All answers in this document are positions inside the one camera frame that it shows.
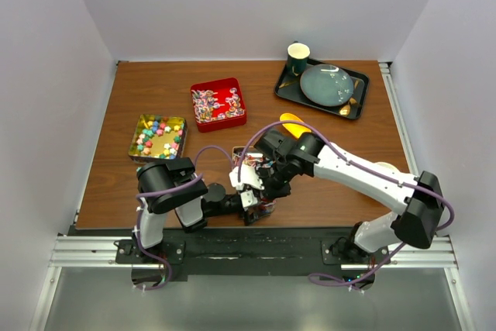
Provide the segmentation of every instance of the brown wooden tabletop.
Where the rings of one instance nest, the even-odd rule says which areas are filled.
[[[189,128],[183,156],[194,158],[209,144],[219,145],[231,153],[233,147],[244,146],[258,129],[279,120],[281,113],[291,112],[317,127],[346,151],[373,162],[391,163],[407,172],[377,62],[333,62],[370,78],[363,115],[358,120],[343,119],[275,96],[274,85],[284,66],[283,61],[119,64],[77,228],[129,228],[135,225],[137,166],[127,152],[141,114],[185,117]],[[246,125],[200,133],[195,125],[189,88],[196,83],[230,77],[239,80],[248,115]],[[218,182],[225,185],[228,192],[233,192],[228,178],[229,164],[220,152],[205,151],[197,171],[204,173],[206,184]],[[277,200],[274,213],[258,221],[256,226],[351,226],[388,211],[373,199],[331,181],[297,176],[291,182],[291,189],[290,196]],[[179,226],[175,214],[169,216],[166,225]],[[209,226],[242,224],[235,215],[208,221]]]

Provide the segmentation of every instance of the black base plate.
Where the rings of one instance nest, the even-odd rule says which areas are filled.
[[[165,254],[173,267],[173,280],[186,281],[188,275],[307,276],[323,272],[338,278],[355,278],[363,271],[343,270],[347,260],[326,255],[323,244],[330,245],[348,237],[351,227],[333,228],[206,228],[195,233],[164,229]],[[131,236],[131,230],[75,230],[75,236]],[[117,243],[125,249],[129,240]],[[376,262],[383,260],[381,250]],[[118,264],[149,262],[136,256],[117,253]]]

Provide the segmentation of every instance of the dark green cup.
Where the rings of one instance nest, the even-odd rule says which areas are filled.
[[[310,56],[310,48],[302,43],[293,43],[288,47],[288,61],[286,67],[288,73],[299,76],[307,68],[307,59]]]

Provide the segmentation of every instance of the white backdrop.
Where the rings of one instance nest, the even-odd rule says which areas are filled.
[[[74,218],[114,64],[82,0],[0,0],[0,329],[29,328]]]
[[[84,0],[120,60],[392,60],[427,0]]]
[[[449,231],[479,330],[496,325],[495,20],[491,0],[430,0],[392,65],[419,168],[456,209]]]

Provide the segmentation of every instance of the yellow spoon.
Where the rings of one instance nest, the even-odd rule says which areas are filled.
[[[297,122],[303,122],[296,115],[291,114],[290,112],[285,112],[284,114],[281,114],[281,116],[279,117],[279,120],[294,120]],[[298,124],[286,123],[286,124],[283,124],[282,126],[285,129],[287,129],[288,132],[297,139],[299,139],[303,133],[311,132],[310,129],[308,129],[304,126],[299,126]]]

